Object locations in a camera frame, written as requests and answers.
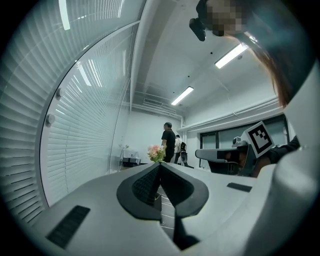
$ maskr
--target ceiling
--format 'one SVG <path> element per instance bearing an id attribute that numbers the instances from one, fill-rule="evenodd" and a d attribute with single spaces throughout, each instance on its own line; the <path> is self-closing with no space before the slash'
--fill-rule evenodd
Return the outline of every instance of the ceiling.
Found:
<path id="1" fill-rule="evenodd" d="M 196 18 L 199 0 L 161 0 L 147 36 L 138 73 L 134 104 L 143 104 L 144 98 L 170 106 L 188 86 L 194 91 L 179 105 L 170 106 L 185 112 L 209 95 L 231 91 L 248 75 L 264 73 L 258 61 L 246 50 L 218 69 L 222 56 L 235 47 L 234 39 L 206 33 L 201 42 L 189 28 Z"/>

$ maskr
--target black pants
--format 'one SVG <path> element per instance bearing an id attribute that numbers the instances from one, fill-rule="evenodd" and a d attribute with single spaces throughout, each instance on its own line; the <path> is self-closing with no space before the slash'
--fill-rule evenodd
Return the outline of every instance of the black pants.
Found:
<path id="1" fill-rule="evenodd" d="M 166 163 L 170 163 L 171 159 L 174 157 L 174 154 L 174 152 L 165 152 L 163 161 L 165 161 Z"/>
<path id="2" fill-rule="evenodd" d="M 176 164 L 178 162 L 178 159 L 180 157 L 181 152 L 179 153 L 175 153 L 175 159 L 174 159 L 174 163 Z"/>

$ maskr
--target black sticker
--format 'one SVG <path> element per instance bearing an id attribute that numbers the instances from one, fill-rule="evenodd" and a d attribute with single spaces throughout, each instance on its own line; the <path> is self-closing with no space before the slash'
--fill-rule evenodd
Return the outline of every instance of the black sticker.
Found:
<path id="1" fill-rule="evenodd" d="M 249 131 L 248 134 L 258 154 L 272 146 L 272 141 L 262 124 Z"/>

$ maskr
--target camera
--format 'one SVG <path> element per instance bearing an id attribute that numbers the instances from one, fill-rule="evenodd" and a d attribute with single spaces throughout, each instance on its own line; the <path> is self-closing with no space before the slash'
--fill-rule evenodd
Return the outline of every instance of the camera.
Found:
<path id="1" fill-rule="evenodd" d="M 196 35 L 196 37 L 204 42 L 206 40 L 206 28 L 212 28 L 214 24 L 210 24 L 213 21 L 207 18 L 207 1 L 200 0 L 196 6 L 196 12 L 198 13 L 198 18 L 192 18 L 189 22 L 189 27 Z M 223 37 L 224 31 L 210 29 L 212 33 L 217 37 Z"/>

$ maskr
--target flower bouquet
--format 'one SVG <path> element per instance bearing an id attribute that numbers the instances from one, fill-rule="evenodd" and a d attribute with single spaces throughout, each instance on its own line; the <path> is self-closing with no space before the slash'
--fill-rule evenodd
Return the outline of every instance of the flower bouquet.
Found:
<path id="1" fill-rule="evenodd" d="M 152 162 L 162 162 L 166 156 L 166 149 L 160 145 L 149 146 L 148 156 Z"/>

